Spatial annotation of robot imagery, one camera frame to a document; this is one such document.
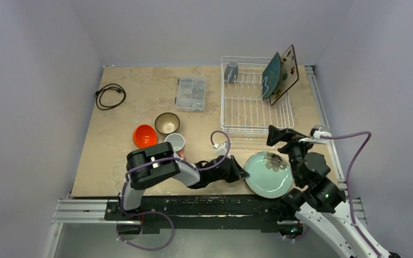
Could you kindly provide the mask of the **light green round plate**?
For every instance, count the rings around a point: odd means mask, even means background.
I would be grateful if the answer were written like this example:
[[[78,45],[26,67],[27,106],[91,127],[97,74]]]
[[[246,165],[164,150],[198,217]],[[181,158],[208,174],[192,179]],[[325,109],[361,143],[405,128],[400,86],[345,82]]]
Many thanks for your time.
[[[272,152],[253,154],[245,164],[248,187],[258,196],[281,198],[292,188],[293,175],[286,159]]]

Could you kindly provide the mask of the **teal square plate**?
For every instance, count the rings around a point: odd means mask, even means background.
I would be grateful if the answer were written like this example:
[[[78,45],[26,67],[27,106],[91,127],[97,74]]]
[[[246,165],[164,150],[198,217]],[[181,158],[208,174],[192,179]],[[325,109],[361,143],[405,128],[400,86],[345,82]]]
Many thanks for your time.
[[[281,57],[278,52],[275,53],[268,66],[262,73],[262,99],[269,99],[274,92],[281,74]]]

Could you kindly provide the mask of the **square floral plate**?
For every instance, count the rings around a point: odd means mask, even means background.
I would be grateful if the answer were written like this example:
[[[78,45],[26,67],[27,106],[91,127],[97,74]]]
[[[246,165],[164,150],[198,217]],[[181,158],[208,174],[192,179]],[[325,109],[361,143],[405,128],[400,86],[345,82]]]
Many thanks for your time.
[[[269,97],[271,106],[285,94],[300,79],[294,45],[280,55],[280,72],[275,89]]]

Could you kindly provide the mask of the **grey printed mug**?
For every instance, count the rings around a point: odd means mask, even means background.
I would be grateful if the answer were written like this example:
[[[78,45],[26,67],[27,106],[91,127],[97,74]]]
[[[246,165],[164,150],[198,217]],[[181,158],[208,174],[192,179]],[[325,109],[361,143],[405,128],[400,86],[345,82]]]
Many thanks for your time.
[[[237,61],[230,61],[225,68],[224,80],[227,83],[234,83],[238,79],[239,68]]]

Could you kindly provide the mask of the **orange bowl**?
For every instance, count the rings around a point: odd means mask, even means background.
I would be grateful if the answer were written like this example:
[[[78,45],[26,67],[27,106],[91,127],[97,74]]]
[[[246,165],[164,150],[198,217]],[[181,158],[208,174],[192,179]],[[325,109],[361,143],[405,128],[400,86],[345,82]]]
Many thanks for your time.
[[[132,134],[132,140],[136,147],[146,148],[158,143],[155,129],[147,124],[139,125]]]

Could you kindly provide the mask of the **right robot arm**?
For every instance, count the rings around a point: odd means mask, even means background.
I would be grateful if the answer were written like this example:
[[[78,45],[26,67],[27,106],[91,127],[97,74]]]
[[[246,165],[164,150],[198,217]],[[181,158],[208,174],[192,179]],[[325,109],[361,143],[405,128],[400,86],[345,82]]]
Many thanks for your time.
[[[293,129],[268,127],[267,146],[285,145],[278,152],[286,154],[295,189],[281,199],[280,211],[288,219],[297,218],[316,232],[340,257],[399,257],[379,244],[356,217],[353,201],[333,183],[327,174],[331,168],[324,155],[312,152],[315,144],[366,135],[361,152],[371,138],[369,131],[334,137],[326,127],[316,125],[309,135]]]

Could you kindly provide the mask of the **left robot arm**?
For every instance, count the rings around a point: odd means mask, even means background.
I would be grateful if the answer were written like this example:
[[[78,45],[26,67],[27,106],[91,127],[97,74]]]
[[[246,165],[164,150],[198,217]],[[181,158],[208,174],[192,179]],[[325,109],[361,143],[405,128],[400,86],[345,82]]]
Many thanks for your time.
[[[125,183],[119,195],[118,213],[126,220],[139,212],[142,196],[169,178],[190,189],[201,189],[216,181],[233,183],[250,177],[234,158],[220,155],[211,161],[189,163],[168,142],[134,150],[126,156]]]

